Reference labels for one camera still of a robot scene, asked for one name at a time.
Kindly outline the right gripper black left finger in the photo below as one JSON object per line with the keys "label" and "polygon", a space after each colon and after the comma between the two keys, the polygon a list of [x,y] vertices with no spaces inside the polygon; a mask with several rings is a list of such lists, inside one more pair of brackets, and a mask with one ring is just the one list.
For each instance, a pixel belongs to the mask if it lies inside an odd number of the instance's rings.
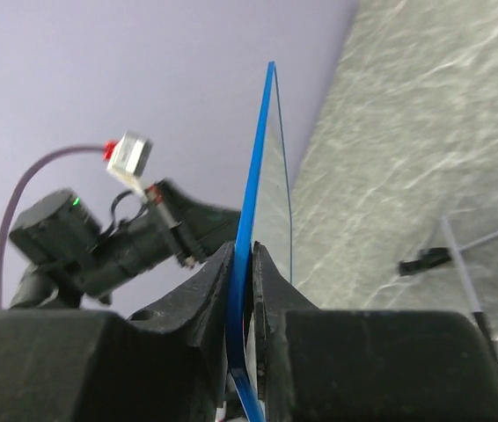
{"label": "right gripper black left finger", "polygon": [[128,320],[128,367],[142,396],[221,396],[224,325],[234,246],[228,242],[191,278]]}

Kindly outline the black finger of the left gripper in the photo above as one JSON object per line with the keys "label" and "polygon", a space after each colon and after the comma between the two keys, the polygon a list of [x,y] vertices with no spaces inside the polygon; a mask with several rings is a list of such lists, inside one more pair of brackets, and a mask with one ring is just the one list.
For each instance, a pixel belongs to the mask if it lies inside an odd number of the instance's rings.
{"label": "black finger of the left gripper", "polygon": [[208,259],[236,239],[239,210],[197,200],[169,178],[158,181],[157,188],[178,222],[179,244],[186,247],[188,257]]}

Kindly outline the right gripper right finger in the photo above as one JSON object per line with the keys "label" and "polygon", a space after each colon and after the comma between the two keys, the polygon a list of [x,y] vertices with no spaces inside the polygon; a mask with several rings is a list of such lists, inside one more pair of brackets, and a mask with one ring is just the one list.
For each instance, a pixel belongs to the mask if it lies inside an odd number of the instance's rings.
{"label": "right gripper right finger", "polygon": [[269,349],[283,311],[291,309],[319,310],[277,268],[267,247],[253,246],[253,329],[256,359],[256,389],[259,400],[267,394]]}

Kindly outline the blue framed whiteboard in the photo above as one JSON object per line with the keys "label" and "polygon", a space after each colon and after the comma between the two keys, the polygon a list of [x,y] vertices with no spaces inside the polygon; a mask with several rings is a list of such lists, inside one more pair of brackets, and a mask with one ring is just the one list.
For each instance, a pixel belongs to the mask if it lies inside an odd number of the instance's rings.
{"label": "blue framed whiteboard", "polygon": [[245,359],[245,313],[253,301],[251,252],[256,242],[272,246],[281,274],[292,280],[292,210],[276,64],[267,65],[253,153],[234,244],[227,310],[226,353],[238,397],[250,421],[265,413]]}

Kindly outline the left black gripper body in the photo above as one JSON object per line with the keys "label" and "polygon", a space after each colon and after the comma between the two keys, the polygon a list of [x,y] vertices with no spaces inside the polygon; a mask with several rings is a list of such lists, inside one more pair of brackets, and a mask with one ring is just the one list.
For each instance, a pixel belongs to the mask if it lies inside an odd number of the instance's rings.
{"label": "left black gripper body", "polygon": [[22,211],[9,232],[30,262],[11,300],[79,303],[89,296],[108,303],[117,287],[170,257],[192,268],[196,259],[179,244],[177,226],[157,186],[132,219],[107,228],[74,191],[55,191]]}

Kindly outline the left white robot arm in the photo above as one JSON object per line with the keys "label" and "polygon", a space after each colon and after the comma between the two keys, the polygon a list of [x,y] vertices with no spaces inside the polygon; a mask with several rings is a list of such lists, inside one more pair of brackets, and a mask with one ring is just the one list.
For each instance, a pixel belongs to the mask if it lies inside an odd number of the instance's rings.
{"label": "left white robot arm", "polygon": [[71,189],[50,193],[20,213],[11,243],[31,262],[11,300],[16,309],[76,309],[111,293],[169,258],[193,268],[235,239],[240,213],[195,200],[170,179],[147,190],[130,218],[102,228]]}

